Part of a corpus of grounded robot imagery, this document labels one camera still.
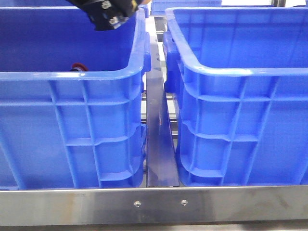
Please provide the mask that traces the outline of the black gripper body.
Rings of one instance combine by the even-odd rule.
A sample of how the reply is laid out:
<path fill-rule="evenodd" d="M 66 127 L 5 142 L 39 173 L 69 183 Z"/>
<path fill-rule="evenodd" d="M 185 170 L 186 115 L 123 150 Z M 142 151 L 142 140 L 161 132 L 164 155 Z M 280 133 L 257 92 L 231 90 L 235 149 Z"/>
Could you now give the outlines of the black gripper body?
<path fill-rule="evenodd" d="M 70 0 L 74 6 L 85 12 L 95 25 L 95 30 L 114 30 L 126 23 L 143 0 Z"/>

